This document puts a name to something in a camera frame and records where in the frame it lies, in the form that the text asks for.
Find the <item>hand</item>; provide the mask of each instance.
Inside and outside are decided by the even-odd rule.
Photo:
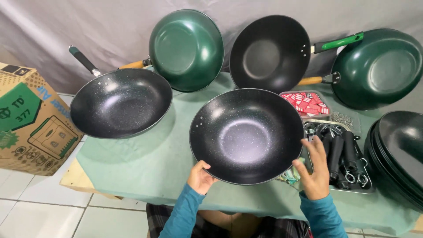
[[[305,139],[302,139],[301,143],[308,149],[314,173],[309,175],[304,164],[298,159],[294,160],[292,165],[301,176],[300,181],[304,185],[307,198],[310,200],[325,198],[329,195],[329,169],[323,143],[318,136],[314,136],[311,143]]]
[[[190,176],[188,177],[188,185],[199,194],[205,195],[209,191],[213,183],[219,181],[217,178],[213,178],[204,169],[209,169],[208,165],[204,161],[199,161],[191,169]]]

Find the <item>stacked wok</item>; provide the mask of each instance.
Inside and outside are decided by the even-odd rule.
[[[376,121],[365,142],[371,176],[385,196],[423,212],[423,115],[393,111]]]

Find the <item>green tablecloth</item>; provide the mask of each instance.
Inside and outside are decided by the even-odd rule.
[[[234,89],[229,73],[220,73],[206,89],[175,93],[170,110],[145,134],[121,140],[88,138],[77,154],[82,168],[103,193],[152,204],[173,205],[187,180],[195,159],[188,140],[191,120],[213,97]],[[298,87],[321,91],[335,111],[348,112],[332,97],[330,85]],[[379,111],[360,112],[362,140]],[[212,186],[200,209],[253,213],[305,220],[296,188],[271,181],[254,186],[224,182]],[[414,227],[419,213],[403,207],[379,192],[371,195],[331,191],[346,227],[372,228],[393,235]]]

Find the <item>plaid pants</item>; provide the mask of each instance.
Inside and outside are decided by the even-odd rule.
[[[166,205],[147,204],[148,229],[151,238],[159,237],[173,207]],[[293,219],[276,219],[266,216],[259,224],[251,238],[308,238],[309,226],[304,221]],[[197,214],[191,237],[195,238],[229,238],[230,233],[218,227]]]

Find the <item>frying pan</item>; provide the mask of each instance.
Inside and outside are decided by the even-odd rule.
[[[360,41],[363,33],[330,42],[315,43],[295,19],[271,15],[249,24],[235,40],[229,59],[233,82],[238,88],[290,91],[300,82],[311,53]]]
[[[194,92],[219,74],[225,50],[219,28],[204,13],[183,9],[163,17],[154,27],[149,59],[122,68],[152,65],[173,89]]]
[[[400,100],[418,84],[422,53],[416,39],[398,30],[366,31],[362,41],[339,53],[331,75],[305,78],[298,85],[332,83],[333,92],[346,106],[380,108]]]
[[[168,111],[172,89],[160,75],[146,69],[118,69],[104,75],[76,47],[69,52],[93,75],[75,95],[71,120],[97,138],[122,138],[154,126]]]
[[[192,120],[194,157],[211,165],[219,180],[252,185],[270,181],[301,154],[304,125],[281,96],[262,89],[235,89],[206,103]]]

